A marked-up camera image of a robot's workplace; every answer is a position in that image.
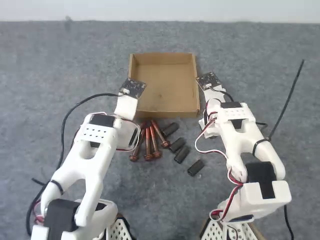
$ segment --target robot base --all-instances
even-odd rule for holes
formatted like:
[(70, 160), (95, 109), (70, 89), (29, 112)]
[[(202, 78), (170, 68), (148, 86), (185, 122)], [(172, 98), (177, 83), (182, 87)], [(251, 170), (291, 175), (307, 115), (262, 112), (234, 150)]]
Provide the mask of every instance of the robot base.
[(201, 240), (265, 240), (260, 232), (248, 223), (218, 223), (208, 218)]

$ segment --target bolt head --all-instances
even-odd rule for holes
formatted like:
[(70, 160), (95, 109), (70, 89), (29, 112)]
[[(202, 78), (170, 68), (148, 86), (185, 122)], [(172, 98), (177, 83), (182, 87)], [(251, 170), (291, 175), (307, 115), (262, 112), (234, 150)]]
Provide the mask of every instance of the bolt head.
[(161, 158), (161, 156), (162, 156), (162, 152), (160, 152), (160, 151), (155, 151), (154, 153), (152, 153), (152, 155), (153, 155), (153, 157), (154, 157), (155, 159), (159, 159), (159, 158)]
[(164, 141), (163, 143), (161, 143), (161, 146), (165, 149), (167, 149), (170, 146), (170, 142), (169, 141)]
[(154, 156), (153, 156), (152, 154), (146, 154), (146, 155), (144, 155), (144, 159), (145, 159), (146, 161), (151, 161), (153, 158), (154, 158)]
[(138, 160), (138, 156), (130, 155), (129, 159), (130, 159), (131, 162), (136, 162)]

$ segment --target white wall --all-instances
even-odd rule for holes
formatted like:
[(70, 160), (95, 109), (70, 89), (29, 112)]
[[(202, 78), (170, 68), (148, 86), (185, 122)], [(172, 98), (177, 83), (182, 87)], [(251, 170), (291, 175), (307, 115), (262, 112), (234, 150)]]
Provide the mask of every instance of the white wall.
[(0, 21), (320, 23), (320, 0), (0, 0)]

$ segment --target cardboard tray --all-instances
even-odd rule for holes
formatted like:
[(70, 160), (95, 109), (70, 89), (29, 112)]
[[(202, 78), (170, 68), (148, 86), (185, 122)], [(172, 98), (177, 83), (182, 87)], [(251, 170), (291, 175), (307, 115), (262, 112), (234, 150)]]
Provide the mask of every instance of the cardboard tray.
[(129, 78), (147, 84), (139, 99), (140, 118), (195, 118), (200, 110), (196, 58), (192, 53), (133, 53)]

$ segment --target black antenna wire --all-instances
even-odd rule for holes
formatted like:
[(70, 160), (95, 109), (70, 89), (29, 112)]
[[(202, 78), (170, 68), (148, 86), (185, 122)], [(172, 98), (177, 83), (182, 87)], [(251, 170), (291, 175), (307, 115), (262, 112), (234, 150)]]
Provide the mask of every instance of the black antenna wire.
[[(301, 69), (302, 69), (302, 67), (304, 66), (304, 63), (305, 63), (305, 60), (302, 59), (302, 61), (301, 61), (301, 63), (300, 63), (300, 66), (299, 66), (299, 69), (298, 69), (298, 72), (296, 73), (296, 76), (295, 76), (295, 78), (294, 78), (294, 80), (293, 80), (292, 87), (291, 87), (291, 89), (290, 89), (289, 95), (288, 95), (288, 97), (287, 97), (287, 99), (286, 99), (286, 101), (285, 101), (285, 104), (284, 104), (284, 106), (283, 106), (283, 109), (282, 109), (282, 111), (281, 111), (281, 113), (280, 113), (280, 115), (279, 115), (279, 118), (278, 118), (278, 120), (276, 121), (273, 129), (271, 130), (271, 132), (270, 132), (270, 134), (269, 134), (269, 137), (268, 137), (269, 141), (271, 141), (271, 137), (274, 135), (274, 133), (275, 133), (275, 131), (276, 131), (276, 129), (277, 129), (277, 127), (278, 127), (278, 125), (279, 125), (282, 117), (283, 117), (284, 114), (285, 114), (285, 111), (286, 111), (287, 106), (288, 106), (288, 103), (289, 103), (289, 101), (290, 101), (290, 99), (291, 99), (292, 93), (293, 93), (294, 90), (295, 90), (295, 86), (296, 86), (296, 83), (297, 83), (298, 78), (299, 78), (299, 76), (300, 76)], [(284, 211), (285, 223), (286, 223), (286, 226), (287, 226), (287, 228), (288, 228), (288, 230), (289, 230), (289, 232), (290, 232), (290, 235), (291, 235), (291, 240), (294, 240), (294, 239), (295, 239), (294, 232), (292, 231), (291, 226), (290, 226), (290, 223), (289, 223), (289, 220), (288, 220), (287, 205), (284, 205), (283, 211)]]
[(286, 101), (285, 101), (285, 104), (284, 104), (284, 106), (283, 106), (283, 109), (282, 109), (282, 111), (281, 111), (281, 113), (280, 113), (280, 116), (279, 116), (278, 120), (276, 121), (273, 129), (271, 130), (271, 132), (270, 132), (270, 134), (269, 134), (269, 137), (268, 137), (268, 138), (269, 138), (270, 140), (271, 140), (271, 137), (274, 135), (274, 133), (275, 133), (275, 131), (276, 131), (276, 129), (277, 129), (277, 127), (278, 127), (278, 125), (279, 125), (282, 117), (284, 116), (284, 113), (285, 113), (285, 111), (286, 111), (286, 109), (287, 109), (288, 103), (289, 103), (289, 101), (290, 101), (290, 99), (291, 99), (292, 93), (293, 93), (294, 90), (295, 90), (295, 86), (296, 86), (296, 83), (297, 83), (298, 78), (299, 78), (299, 76), (300, 76), (301, 69), (302, 69), (302, 67), (304, 66), (304, 63), (305, 63), (305, 60), (303, 59), (303, 60), (301, 61), (301, 63), (300, 63), (299, 70), (298, 70), (298, 72), (297, 72), (297, 74), (296, 74), (296, 76), (295, 76), (295, 78), (294, 78), (294, 80), (293, 80), (292, 87), (291, 87), (290, 92), (289, 92), (289, 95), (288, 95), (288, 97), (287, 97), (287, 99), (286, 99)]

